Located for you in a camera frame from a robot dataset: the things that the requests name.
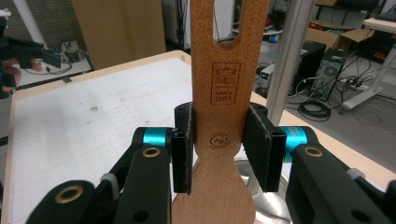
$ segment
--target wooden spatula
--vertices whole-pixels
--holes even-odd
[[[213,39],[214,0],[191,0],[192,106],[195,150],[192,193],[178,194],[176,224],[254,222],[255,207],[233,157],[241,147],[268,0],[243,1],[232,43]]]

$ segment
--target electronic equipment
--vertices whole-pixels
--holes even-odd
[[[274,73],[274,68],[275,68],[275,64],[271,63],[270,65],[268,65],[268,67],[262,69],[262,71],[260,72],[260,77],[267,79],[267,81],[264,83],[263,86],[264,88],[270,87],[272,74]]]
[[[318,69],[319,78],[311,87],[311,91],[316,91],[320,100],[327,101],[329,99],[346,60],[347,52],[343,49],[330,48],[323,55]]]
[[[305,41],[300,54],[300,64],[290,87],[290,95],[303,91],[314,82],[310,77],[315,77],[320,66],[326,45],[314,41]]]

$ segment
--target screw hole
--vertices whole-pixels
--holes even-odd
[[[68,186],[62,189],[55,197],[56,203],[71,203],[77,199],[84,189],[80,185]]]
[[[158,155],[160,155],[160,150],[156,147],[149,147],[143,151],[145,157],[156,157]]]
[[[323,155],[323,153],[319,149],[314,147],[306,147],[304,149],[304,152],[312,157],[321,157]]]
[[[371,222],[371,219],[369,216],[367,216],[365,213],[363,213],[362,211],[358,211],[358,210],[352,210],[351,212],[352,216],[354,218],[356,218],[358,221],[360,222],[364,222],[364,223],[369,223]]]
[[[149,218],[149,212],[146,210],[139,210],[134,213],[134,221],[144,222]]]

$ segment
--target computer tower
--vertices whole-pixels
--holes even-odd
[[[340,76],[344,63],[347,60],[347,52],[342,49],[330,48],[323,55],[323,60],[318,69],[318,79],[315,80],[311,91],[316,91],[316,96],[327,101],[332,89]]]
[[[300,54],[300,64],[291,83],[290,95],[294,95],[297,92],[301,92],[312,86],[312,83],[314,82],[313,79],[308,79],[306,82],[304,82],[304,79],[315,77],[317,75],[325,50],[325,44],[314,41],[304,42]]]

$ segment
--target cardboard box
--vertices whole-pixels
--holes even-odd
[[[352,27],[345,26],[333,26],[333,25],[321,25],[319,29],[308,28],[305,40],[312,40],[326,45],[326,50],[328,48],[337,49],[349,49],[352,44],[360,43],[361,41],[370,38],[374,31],[373,30],[363,30],[354,29]],[[339,30],[343,31],[340,35],[329,33],[329,30]]]
[[[337,4],[338,0],[318,0],[317,6],[328,6],[333,7]]]
[[[161,1],[72,3],[94,69],[165,53]]]

